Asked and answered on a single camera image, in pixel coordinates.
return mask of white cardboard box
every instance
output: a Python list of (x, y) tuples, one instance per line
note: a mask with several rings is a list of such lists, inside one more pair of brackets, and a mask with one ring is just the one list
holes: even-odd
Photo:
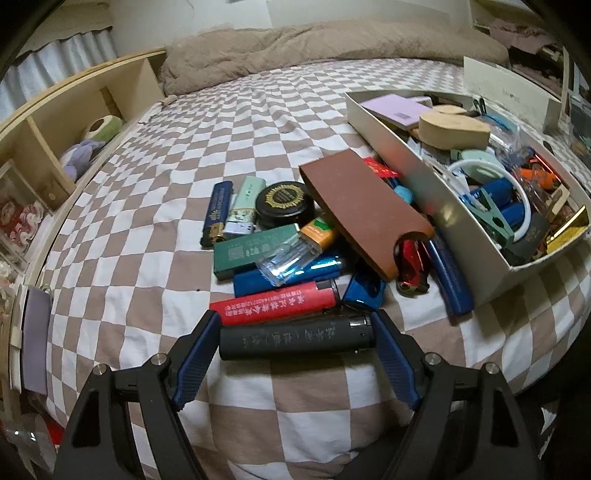
[(560, 100), (500, 65), (464, 57), (464, 87), (498, 102), (540, 132), (558, 128)]
[[(423, 163), (400, 137), (359, 105), (361, 102), (389, 93), (405, 97), (435, 93), (459, 101), (465, 108), (472, 106), (473, 99), (443, 92), (410, 90), (364, 90), (345, 94), (349, 123), (367, 140), (388, 167), (402, 175), (402, 183), (413, 191), (419, 208), (433, 217), (466, 276), (476, 305), (498, 297), (504, 291), (549, 265), (589, 230), (587, 228), (585, 232), (551, 255), (521, 267), (510, 266), (495, 248), (483, 227), (440, 175)], [(561, 163), (543, 145), (523, 131), (522, 140), (524, 144), (531, 145), (556, 169), (570, 190), (570, 199), (578, 207), (586, 205), (587, 211), (591, 212), (591, 199)]]

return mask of black clamp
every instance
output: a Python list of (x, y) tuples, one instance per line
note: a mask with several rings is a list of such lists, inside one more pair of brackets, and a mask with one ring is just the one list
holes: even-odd
[[(394, 393), (415, 411), (382, 480), (542, 478), (519, 407), (496, 364), (480, 370), (449, 365), (436, 353), (425, 354), (383, 310), (358, 316), (373, 328), (375, 347)], [(352, 324), (351, 317), (341, 321)], [(221, 328), (219, 315), (208, 311), (168, 355), (158, 353), (141, 367), (118, 372), (97, 365), (67, 425), (54, 480), (77, 480), (81, 472), (85, 480), (144, 479), (129, 419), (130, 402), (141, 406), (161, 478), (207, 480), (177, 412), (194, 400), (220, 344)], [(343, 344), (351, 349), (349, 342)], [(454, 401), (466, 402), (465, 422), (461, 432), (450, 434)]]

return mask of stuffed toy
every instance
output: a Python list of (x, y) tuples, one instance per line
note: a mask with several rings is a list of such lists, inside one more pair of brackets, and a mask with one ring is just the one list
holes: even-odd
[(66, 175), (73, 181), (78, 180), (90, 167), (95, 150), (104, 146), (105, 142), (103, 141), (83, 140), (66, 150), (60, 159), (60, 164), (64, 167)]

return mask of checkered bedsheet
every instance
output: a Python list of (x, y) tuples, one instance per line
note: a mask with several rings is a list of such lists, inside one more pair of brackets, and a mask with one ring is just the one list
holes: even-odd
[[(416, 88), (465, 93), (462, 70), (426, 60), (309, 64), (252, 75), (163, 109), (121, 145), (77, 200), (47, 258), (55, 292), (47, 348), (51, 415), (65, 425), (94, 365), (141, 365), (191, 332), (211, 301), (232, 297), (199, 245), (212, 187), (246, 175), (268, 184), (298, 166), (353, 148), (372, 153), (347, 123), (342, 93)], [(554, 139), (588, 187), (591, 177)], [(388, 288), (384, 307), (425, 351), (449, 362), (497, 362), (515, 391), (544, 375), (591, 309), (587, 241), (461, 321), (448, 319), (437, 286), (417, 299)], [(340, 288), (348, 281), (339, 279)], [(212, 480), (331, 478), (355, 452), (409, 411), (394, 398), (373, 352), (313, 362), (221, 362), (180, 414)], [(157, 478), (141, 412), (134, 434)]]

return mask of clear acrylic box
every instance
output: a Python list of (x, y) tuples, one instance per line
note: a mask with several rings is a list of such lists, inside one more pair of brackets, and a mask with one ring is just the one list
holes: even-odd
[(25, 254), (41, 221), (52, 213), (31, 188), (12, 160), (0, 167), (0, 257), (24, 273)]

